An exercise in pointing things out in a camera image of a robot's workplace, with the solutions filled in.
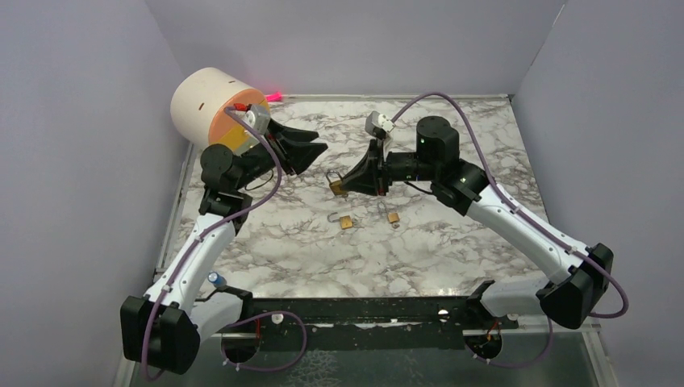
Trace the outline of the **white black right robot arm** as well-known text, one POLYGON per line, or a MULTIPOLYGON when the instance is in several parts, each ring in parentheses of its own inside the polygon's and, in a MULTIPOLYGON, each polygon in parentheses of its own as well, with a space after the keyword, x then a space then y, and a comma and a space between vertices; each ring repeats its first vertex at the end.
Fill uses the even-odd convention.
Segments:
POLYGON ((428 181, 442 205, 471 218, 522 252, 542 277, 524 281, 487 281, 469 297, 465 317, 484 328, 509 314, 543 314, 556 324, 577 329, 609 285, 613 252, 564 235, 534 214, 500 185, 489 182, 479 166, 461 159, 459 134, 439 116, 420 119, 413 152, 386 152, 394 123, 372 112, 365 130, 372 139, 361 161, 341 180, 346 191, 384 196, 395 182, 428 181))

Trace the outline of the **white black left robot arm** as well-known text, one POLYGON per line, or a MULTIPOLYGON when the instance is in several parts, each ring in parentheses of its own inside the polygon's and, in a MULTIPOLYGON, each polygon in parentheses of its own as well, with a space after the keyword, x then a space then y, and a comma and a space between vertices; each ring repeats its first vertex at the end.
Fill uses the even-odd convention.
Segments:
POLYGON ((327 150, 316 131, 270 120, 252 148, 236 155, 212 144, 200 156, 204 194, 185 244, 142 297, 128 297, 120 308, 123 355, 161 371, 183 374, 203 341, 225 327, 258 328, 253 295, 220 283, 205 298, 198 291, 222 252, 239 234, 258 204, 243 188, 267 172, 277 178, 299 175, 327 150))

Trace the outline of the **brass padlock with key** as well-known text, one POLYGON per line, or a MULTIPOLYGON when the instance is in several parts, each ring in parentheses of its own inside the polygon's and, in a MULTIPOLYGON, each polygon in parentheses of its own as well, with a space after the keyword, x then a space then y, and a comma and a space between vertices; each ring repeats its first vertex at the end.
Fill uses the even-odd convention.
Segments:
POLYGON ((325 177, 329 184, 329 189, 336 198, 348 197, 348 191, 341 188, 342 175, 338 171, 330 169, 326 171, 325 177))

